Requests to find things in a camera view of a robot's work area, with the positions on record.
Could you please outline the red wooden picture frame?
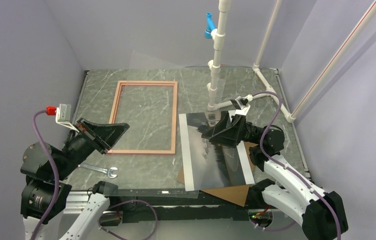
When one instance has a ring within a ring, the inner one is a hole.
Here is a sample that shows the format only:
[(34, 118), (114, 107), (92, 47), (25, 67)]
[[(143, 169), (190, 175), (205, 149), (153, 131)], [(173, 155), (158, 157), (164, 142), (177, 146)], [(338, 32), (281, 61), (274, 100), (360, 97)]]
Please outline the red wooden picture frame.
[(118, 149), (109, 150), (107, 154), (121, 154), (121, 155), (174, 155), (176, 153), (176, 128), (177, 128), (177, 101), (178, 101), (178, 83), (176, 81), (156, 81), (156, 80), (120, 80), (117, 83), (112, 110), (110, 114), (109, 123), (114, 123), (118, 105), (121, 98), (123, 87), (126, 86), (145, 86), (145, 87), (172, 87), (173, 88), (173, 104), (171, 115), (171, 137), (170, 149), (167, 150), (131, 150)]

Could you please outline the glossy photo with white borders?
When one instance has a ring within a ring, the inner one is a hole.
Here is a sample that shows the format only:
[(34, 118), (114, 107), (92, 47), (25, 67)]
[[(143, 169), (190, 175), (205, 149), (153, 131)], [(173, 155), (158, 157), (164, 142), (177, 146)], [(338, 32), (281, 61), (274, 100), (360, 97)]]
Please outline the glossy photo with white borders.
[(254, 183), (244, 142), (227, 147), (203, 138), (206, 130), (235, 111), (181, 113), (178, 115), (184, 186), (186, 191), (235, 187)]

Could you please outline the brown cardboard backing board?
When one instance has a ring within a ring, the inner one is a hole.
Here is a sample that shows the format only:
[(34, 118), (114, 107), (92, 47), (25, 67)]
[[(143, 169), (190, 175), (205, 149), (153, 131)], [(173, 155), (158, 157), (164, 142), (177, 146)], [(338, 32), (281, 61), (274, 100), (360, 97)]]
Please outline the brown cardboard backing board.
[[(258, 144), (246, 142), (245, 149), (248, 152), (250, 147), (256, 147)], [(250, 160), (250, 157), (248, 156), (249, 164), (251, 172), (253, 173), (255, 166)], [(180, 169), (176, 181), (179, 183), (184, 184), (184, 171), (183, 167)], [(248, 191), (250, 186), (249, 185), (239, 185), (239, 186), (228, 186), (228, 187), (220, 187), (220, 188), (211, 188), (211, 189), (203, 189), (200, 190), (201, 192), (210, 194), (214, 197), (217, 197), (219, 199), (228, 201), (230, 203), (236, 204), (238, 206), (244, 207), (245, 202), (247, 199)]]

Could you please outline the white PVC pipe stand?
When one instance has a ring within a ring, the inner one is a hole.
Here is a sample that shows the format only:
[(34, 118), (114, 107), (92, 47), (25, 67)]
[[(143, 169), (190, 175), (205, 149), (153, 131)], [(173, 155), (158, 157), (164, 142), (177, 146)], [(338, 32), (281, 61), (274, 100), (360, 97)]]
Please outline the white PVC pipe stand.
[[(253, 64), (252, 70), (258, 76), (265, 87), (265, 93), (257, 93), (253, 94), (253, 99), (258, 99), (262, 97), (270, 96), (277, 104), (282, 104), (282, 100), (279, 100), (276, 96), (276, 91), (274, 87), (268, 82), (268, 80), (264, 77), (263, 73), (261, 72), (259, 66), (262, 55), (264, 53), (264, 49), (267, 46), (268, 40), (270, 38), (270, 33), (273, 29), (274, 23), (276, 21), (277, 15), (279, 13), (280, 6), (282, 4), (281, 0), (276, 0), (271, 12), (271, 16), (269, 22), (267, 24), (265, 35), (263, 37), (262, 43), (260, 45), (256, 60)], [(207, 105), (207, 109), (209, 111), (215, 111), (220, 108), (228, 107), (232, 103), (230, 100), (225, 102), (216, 102), (217, 90), (218, 90), (218, 79), (220, 77), (220, 69), (221, 69), (221, 52), (224, 46), (224, 40), (226, 36), (226, 23), (227, 23), (227, 15), (230, 11), (231, 1), (230, 0), (220, 0), (218, 4), (219, 10), (219, 18), (217, 27), (217, 34), (215, 40), (213, 40), (213, 48), (214, 48), (214, 57), (208, 62), (208, 67), (210, 69), (210, 77), (211, 81), (207, 84), (207, 90), (209, 93), (209, 101)], [(340, 45), (338, 50), (334, 53), (330, 61), (326, 64), (323, 68), (322, 72), (318, 75), (317, 79), (307, 91), (305, 96), (302, 98), (298, 106), (294, 109), (293, 112), (290, 112), (285, 105), (281, 105), (281, 111), (287, 120), (288, 123), (293, 123), (300, 112), (303, 110), (305, 105), (311, 100), (312, 95), (316, 92), (317, 88), (323, 83), (323, 80), (328, 76), (329, 72), (335, 67), (335, 65), (341, 60), (341, 57), (345, 55), (350, 45), (359, 34), (362, 32), (364, 27), (368, 24), (368, 22), (373, 18), (376, 14), (376, 0), (374, 0), (371, 5), (367, 8), (364, 12), (362, 17), (356, 23), (354, 28), (345, 38), (343, 43)]]

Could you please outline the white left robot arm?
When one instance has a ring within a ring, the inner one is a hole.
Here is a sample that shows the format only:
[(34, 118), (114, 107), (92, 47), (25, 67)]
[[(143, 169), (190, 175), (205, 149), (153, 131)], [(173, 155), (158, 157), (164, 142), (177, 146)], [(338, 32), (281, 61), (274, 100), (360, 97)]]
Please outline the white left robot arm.
[(36, 118), (32, 117), (32, 127), (38, 142), (26, 149), (21, 167), (26, 175), (21, 214), (36, 222), (26, 234), (28, 240), (40, 238), (41, 227), (64, 210), (72, 187), (62, 181), (93, 151), (106, 154), (130, 127), (127, 123), (99, 124), (81, 118), (74, 126), (76, 135), (63, 149), (57, 149), (43, 140)]

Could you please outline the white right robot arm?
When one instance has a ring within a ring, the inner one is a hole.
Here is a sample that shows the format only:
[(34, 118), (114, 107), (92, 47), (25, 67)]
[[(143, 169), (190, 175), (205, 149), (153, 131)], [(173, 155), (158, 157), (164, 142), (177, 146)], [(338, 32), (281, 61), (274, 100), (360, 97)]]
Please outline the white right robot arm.
[(222, 147), (255, 144), (248, 150), (250, 161), (273, 178), (253, 186), (251, 200), (256, 207), (267, 204), (281, 210), (301, 226), (309, 240), (339, 240), (348, 230), (341, 196), (312, 183), (282, 155), (285, 136), (280, 127), (258, 127), (243, 115), (224, 114), (216, 125), (202, 123), (198, 131), (202, 138)]

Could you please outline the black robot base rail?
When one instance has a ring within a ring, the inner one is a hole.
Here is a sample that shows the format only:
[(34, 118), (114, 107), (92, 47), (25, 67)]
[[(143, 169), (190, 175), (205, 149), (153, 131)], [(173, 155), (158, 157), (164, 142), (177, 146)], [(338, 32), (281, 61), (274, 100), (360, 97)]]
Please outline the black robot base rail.
[(111, 217), (121, 215), (121, 222), (185, 221), (231, 219), (248, 221), (251, 215), (275, 210), (275, 205), (265, 203), (259, 184), (248, 188), (244, 206), (200, 191), (186, 192), (182, 188), (116, 189), (112, 188), (110, 208), (105, 211), (106, 226), (116, 226)]

